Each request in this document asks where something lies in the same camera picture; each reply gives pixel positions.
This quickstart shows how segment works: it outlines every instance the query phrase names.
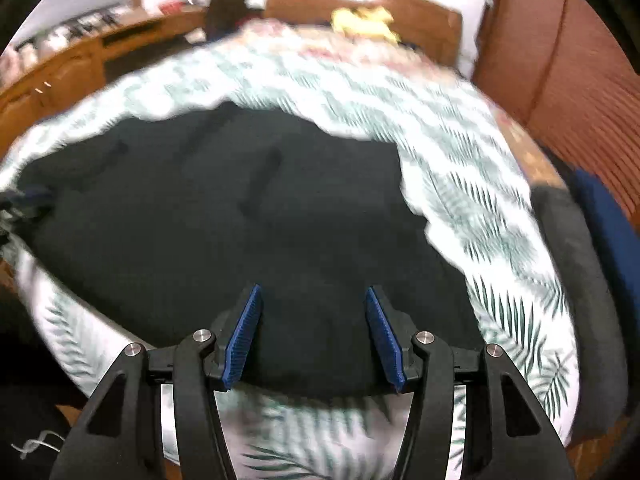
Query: bed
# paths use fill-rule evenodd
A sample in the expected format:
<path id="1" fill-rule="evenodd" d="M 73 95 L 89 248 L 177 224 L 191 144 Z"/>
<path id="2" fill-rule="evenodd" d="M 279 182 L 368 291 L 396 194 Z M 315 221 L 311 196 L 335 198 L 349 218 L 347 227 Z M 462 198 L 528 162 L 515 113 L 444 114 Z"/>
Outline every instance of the bed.
<path id="1" fill-rule="evenodd" d="M 386 7 L 396 17 L 392 30 L 422 52 L 314 25 L 332 9 L 359 4 Z M 427 217 L 427 240 L 465 275 L 482 336 L 508 352 L 567 443 L 579 393 L 575 332 L 529 201 L 534 183 L 564 185 L 526 132 L 452 69 L 460 14 L 425 0 L 267 0 L 265 17 L 34 126 L 5 157 L 0 187 L 12 186 L 29 160 L 123 118 L 160 120 L 226 99 L 279 107 L 328 134 L 394 142 L 404 198 Z M 139 338 L 66 289 L 27 247 L 15 249 L 18 293 L 63 369 L 91 394 Z M 386 478 L 411 402 L 395 395 L 320 402 L 247 385 L 216 400 L 239 478 Z M 161 402 L 165 456 L 178 462 L 170 386 Z M 453 428 L 451 479 L 462 464 L 463 386 Z"/>

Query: leaf-patterned bedsheet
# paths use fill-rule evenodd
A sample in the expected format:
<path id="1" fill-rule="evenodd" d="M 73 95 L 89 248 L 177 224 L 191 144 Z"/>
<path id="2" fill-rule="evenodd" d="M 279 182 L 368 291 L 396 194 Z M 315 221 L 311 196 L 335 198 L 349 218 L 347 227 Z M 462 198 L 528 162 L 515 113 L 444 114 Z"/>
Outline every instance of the leaf-patterned bedsheet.
<path id="1" fill-rule="evenodd" d="M 383 66 L 258 52 L 250 44 L 207 45 L 125 76 L 34 126 L 2 163 L 0 188 L 12 186 L 29 160 L 100 134 L 124 117 L 159 120 L 224 99 L 243 107 L 282 108 L 331 135 L 396 143 L 405 200 L 428 218 L 428 241 L 466 276 L 484 339 L 503 346 L 561 439 L 568 440 L 578 399 L 574 328 L 532 216 L 529 186 L 486 102 L 467 81 L 407 78 Z M 24 248 L 20 254 L 33 259 Z M 74 329 L 82 323 L 69 319 L 82 316 L 84 307 L 47 283 L 49 292 L 30 300 L 32 313 L 36 304 L 48 313 L 36 325 L 90 393 L 112 360 L 104 355 L 114 357 L 122 348 L 114 344 L 122 340 L 111 343 L 103 336 L 95 342 L 86 330 Z M 27 287 L 20 273 L 18 285 Z M 104 323 L 99 317 L 92 322 Z M 53 341 L 60 330 L 47 328 L 59 323 L 65 328 L 63 344 Z M 111 325 L 109 330 L 125 333 Z M 94 345 L 111 347 L 93 364 L 85 359 L 92 373 L 74 374 L 68 355 L 90 356 Z M 464 387 L 457 387 L 455 396 L 448 478 L 460 476 L 465 436 Z M 321 404 L 247 386 L 216 398 L 239 478 L 385 478 L 410 405 L 410 396 Z M 163 401 L 166 410 L 172 410 L 170 393 Z M 175 431 L 167 424 L 163 419 L 165 451 L 175 459 Z"/>

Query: cabinet door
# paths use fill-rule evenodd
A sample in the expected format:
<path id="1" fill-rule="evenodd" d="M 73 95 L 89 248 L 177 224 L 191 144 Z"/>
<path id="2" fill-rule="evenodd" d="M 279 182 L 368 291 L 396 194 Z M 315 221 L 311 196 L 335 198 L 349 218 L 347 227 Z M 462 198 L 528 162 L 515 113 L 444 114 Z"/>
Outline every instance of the cabinet door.
<path id="1" fill-rule="evenodd" d="M 56 114 L 103 86 L 100 60 L 94 53 L 80 50 L 56 56 L 49 63 L 40 88 L 46 95 L 49 112 Z"/>
<path id="2" fill-rule="evenodd" d="M 627 215 L 640 207 L 640 77 L 586 0 L 566 0 L 527 127 L 569 164 L 595 173 Z"/>
<path id="3" fill-rule="evenodd" d="M 18 136 L 44 115 L 46 109 L 34 89 L 12 92 L 0 98 L 0 158 Z"/>
<path id="4" fill-rule="evenodd" d="M 564 0 L 500 0 L 473 83 L 526 125 L 554 54 Z"/>

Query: yellow object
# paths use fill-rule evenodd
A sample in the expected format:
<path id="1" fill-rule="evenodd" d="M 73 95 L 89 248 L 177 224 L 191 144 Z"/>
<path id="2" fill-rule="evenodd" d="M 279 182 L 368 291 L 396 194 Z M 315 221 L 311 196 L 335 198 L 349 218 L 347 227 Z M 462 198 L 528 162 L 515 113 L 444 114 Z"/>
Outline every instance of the yellow object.
<path id="1" fill-rule="evenodd" d="M 393 16 L 384 7 L 373 10 L 360 7 L 356 12 L 349 9 L 335 9 L 331 15 L 331 26 L 334 32 L 351 36 L 367 36 L 368 38 L 384 38 L 393 44 L 400 41 L 400 36 L 389 30 L 388 23 Z"/>

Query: wooden headboard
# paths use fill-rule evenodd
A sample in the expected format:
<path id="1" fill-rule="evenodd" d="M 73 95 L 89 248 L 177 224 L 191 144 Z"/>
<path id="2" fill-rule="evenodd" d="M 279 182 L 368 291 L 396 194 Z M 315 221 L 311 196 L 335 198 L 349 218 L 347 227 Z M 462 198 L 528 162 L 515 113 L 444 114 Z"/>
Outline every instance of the wooden headboard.
<path id="1" fill-rule="evenodd" d="M 435 62 L 455 66 L 462 34 L 462 15 L 428 0 L 267 0 L 264 15 L 287 23 L 331 20 L 339 7 L 383 6 L 394 17 L 390 28 L 415 43 Z"/>

